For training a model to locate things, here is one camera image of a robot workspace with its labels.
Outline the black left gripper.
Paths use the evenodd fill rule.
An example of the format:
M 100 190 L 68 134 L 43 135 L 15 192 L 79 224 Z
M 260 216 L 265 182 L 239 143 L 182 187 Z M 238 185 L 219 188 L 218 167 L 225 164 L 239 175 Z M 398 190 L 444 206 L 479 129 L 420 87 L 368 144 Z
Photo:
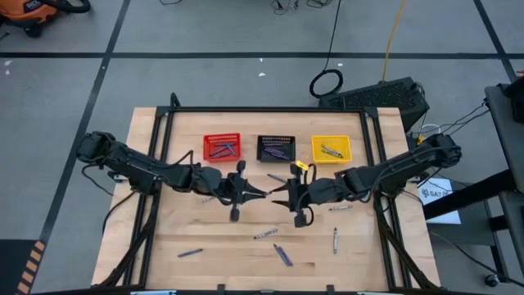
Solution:
M 229 215 L 230 222 L 238 222 L 240 216 L 240 199 L 242 196 L 242 190 L 239 188 L 239 185 L 242 183 L 242 172 L 246 168 L 245 161 L 239 161 L 237 163 L 237 170 L 235 172 L 228 173 L 227 180 L 229 182 L 230 188 L 228 191 L 232 194 L 231 196 L 231 211 Z M 244 195 L 244 201 L 252 201 L 255 199 L 264 199 L 265 195 L 253 194 L 253 193 L 264 193 L 264 191 L 257 189 L 250 184 L 247 184 L 244 188 L 244 192 L 247 193 Z

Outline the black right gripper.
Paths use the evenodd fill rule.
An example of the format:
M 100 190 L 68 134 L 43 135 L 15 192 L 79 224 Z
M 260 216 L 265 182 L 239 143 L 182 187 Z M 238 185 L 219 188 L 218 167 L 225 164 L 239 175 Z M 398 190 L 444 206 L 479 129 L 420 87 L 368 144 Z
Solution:
M 314 168 L 313 164 L 308 166 L 302 165 L 299 162 L 291 163 L 290 169 L 294 178 L 289 181 L 289 184 L 284 184 L 281 187 L 275 188 L 270 192 L 281 192 L 289 190 L 289 202 L 286 201 L 272 201 L 272 203 L 290 208 L 291 212 L 295 212 L 294 226 L 296 228 L 304 228 L 313 224 L 314 211 L 309 205 L 309 184 L 308 172 L 309 168 Z

